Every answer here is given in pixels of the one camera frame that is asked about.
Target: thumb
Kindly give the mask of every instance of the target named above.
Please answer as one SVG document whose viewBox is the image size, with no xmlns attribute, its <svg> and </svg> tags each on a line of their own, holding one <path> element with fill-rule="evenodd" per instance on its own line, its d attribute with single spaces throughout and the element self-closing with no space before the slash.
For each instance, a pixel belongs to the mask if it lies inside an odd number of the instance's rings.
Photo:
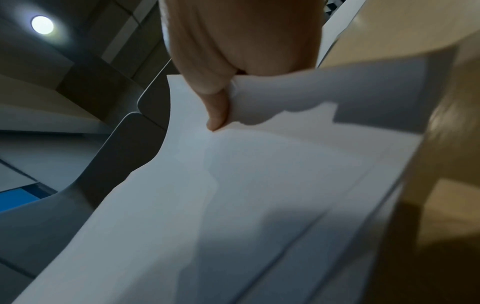
<svg viewBox="0 0 480 304">
<path fill-rule="evenodd" d="M 215 94 L 199 94 L 203 104 L 206 107 L 208 112 L 209 120 L 206 124 L 206 127 L 210 131 L 215 131 L 224 125 L 225 121 L 229 116 L 230 108 L 230 99 L 229 95 L 222 89 L 220 92 Z"/>
</svg>

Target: round ceiling light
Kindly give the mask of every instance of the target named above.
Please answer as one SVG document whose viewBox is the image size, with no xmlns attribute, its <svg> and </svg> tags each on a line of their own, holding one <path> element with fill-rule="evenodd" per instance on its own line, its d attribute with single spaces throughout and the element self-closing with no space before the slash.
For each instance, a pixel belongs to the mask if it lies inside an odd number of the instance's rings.
<svg viewBox="0 0 480 304">
<path fill-rule="evenodd" d="M 31 20 L 31 27 L 42 35 L 48 35 L 54 31 L 54 23 L 45 16 L 34 17 Z"/>
</svg>

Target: skin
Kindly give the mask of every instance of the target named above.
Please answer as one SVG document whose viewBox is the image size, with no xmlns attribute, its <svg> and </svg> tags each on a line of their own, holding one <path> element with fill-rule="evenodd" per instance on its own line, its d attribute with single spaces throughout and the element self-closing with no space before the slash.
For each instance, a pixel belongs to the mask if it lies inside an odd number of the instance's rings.
<svg viewBox="0 0 480 304">
<path fill-rule="evenodd" d="M 275 76 L 315 67 L 320 0 L 162 0 L 173 63 L 203 101 L 207 128 L 229 115 L 236 74 Z"/>
</svg>

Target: white paper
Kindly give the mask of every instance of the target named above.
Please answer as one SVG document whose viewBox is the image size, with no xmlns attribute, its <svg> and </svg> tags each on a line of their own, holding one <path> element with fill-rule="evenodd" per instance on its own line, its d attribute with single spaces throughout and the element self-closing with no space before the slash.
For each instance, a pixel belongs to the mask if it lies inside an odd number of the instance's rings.
<svg viewBox="0 0 480 304">
<path fill-rule="evenodd" d="M 420 136 L 333 116 L 352 105 L 407 107 L 424 73 L 424 61 L 412 59 L 237 77 L 233 122 L 213 133 L 199 98 L 169 76 L 159 154 L 105 198 L 15 303 L 238 299 L 334 204 L 345 208 L 358 192 L 368 214 L 380 202 Z"/>
</svg>

